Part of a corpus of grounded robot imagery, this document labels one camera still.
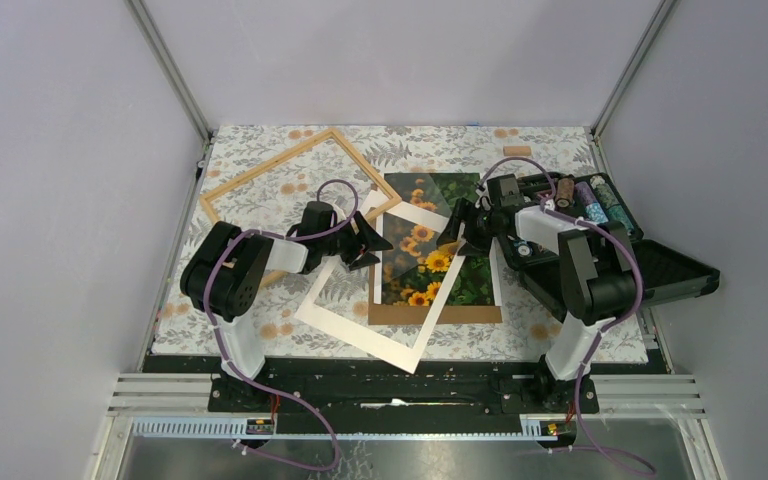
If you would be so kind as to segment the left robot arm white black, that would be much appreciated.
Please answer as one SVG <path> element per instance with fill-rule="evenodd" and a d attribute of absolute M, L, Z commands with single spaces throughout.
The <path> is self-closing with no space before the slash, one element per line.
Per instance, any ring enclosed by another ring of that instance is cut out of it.
<path fill-rule="evenodd" d="M 249 318 L 267 273 L 306 275 L 326 258 L 356 271 L 378 264 L 378 254 L 392 248 L 362 213 L 342 218 L 322 201 L 308 202 L 286 236 L 215 223 L 184 268 L 180 290 L 208 315 L 222 371 L 236 378 L 232 398 L 248 411 L 269 401 L 271 387 L 258 376 L 265 354 Z"/>

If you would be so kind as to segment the wooden picture frame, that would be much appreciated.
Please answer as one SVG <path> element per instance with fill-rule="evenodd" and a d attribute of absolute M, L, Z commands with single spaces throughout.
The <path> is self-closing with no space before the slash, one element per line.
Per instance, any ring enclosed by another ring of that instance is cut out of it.
<path fill-rule="evenodd" d="M 401 202 L 383 174 L 340 129 L 331 127 L 299 136 L 293 145 L 234 176 L 218 176 L 199 196 L 199 205 L 212 223 L 283 234 L 311 200 L 330 201 L 350 212 L 354 197 L 363 201 L 370 192 L 378 197 L 360 208 L 369 221 Z"/>

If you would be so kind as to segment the sunflower photo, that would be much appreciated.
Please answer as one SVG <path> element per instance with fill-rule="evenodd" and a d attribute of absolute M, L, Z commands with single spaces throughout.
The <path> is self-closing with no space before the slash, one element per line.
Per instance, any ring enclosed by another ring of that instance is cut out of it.
<path fill-rule="evenodd" d="M 390 214 L 380 218 L 380 230 L 393 245 L 392 250 L 382 254 L 381 303 L 430 306 L 454 260 L 457 245 L 437 246 L 438 232 Z M 466 258 L 447 304 L 470 307 L 496 304 L 487 257 Z"/>

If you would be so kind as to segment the white mat board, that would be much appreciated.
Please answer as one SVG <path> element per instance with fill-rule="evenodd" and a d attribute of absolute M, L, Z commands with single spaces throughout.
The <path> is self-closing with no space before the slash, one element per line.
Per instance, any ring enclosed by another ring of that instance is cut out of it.
<path fill-rule="evenodd" d="M 389 198 L 384 193 L 373 190 L 362 202 L 360 211 L 362 213 L 371 213 L 377 207 L 380 207 L 384 213 L 428 227 L 438 233 L 443 230 L 447 223 L 446 218 L 439 214 L 418 208 L 397 198 Z M 352 345 L 373 357 L 407 373 L 413 373 L 422 359 L 427 343 L 446 306 L 448 296 L 464 261 L 465 258 L 458 255 L 452 261 L 438 295 L 432 302 L 412 346 L 406 346 L 389 337 L 385 337 L 315 303 L 321 290 L 340 263 L 337 257 L 331 257 L 325 262 L 311 289 L 296 311 L 295 317 L 305 324 Z"/>

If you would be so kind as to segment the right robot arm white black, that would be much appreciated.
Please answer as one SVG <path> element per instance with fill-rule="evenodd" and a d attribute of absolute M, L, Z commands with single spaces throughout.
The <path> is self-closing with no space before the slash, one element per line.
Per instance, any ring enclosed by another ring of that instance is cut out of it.
<path fill-rule="evenodd" d="M 458 243 L 464 256 L 496 250 L 518 274 L 534 265 L 537 246 L 554 254 L 566 309 L 555 343 L 542 355 L 530 394 L 543 410 L 557 412 L 582 390 L 603 334 L 640 306 L 643 280 L 625 226 L 599 226 L 556 210 L 560 190 L 534 200 L 513 175 L 490 178 L 478 200 L 460 198 L 438 245 Z"/>

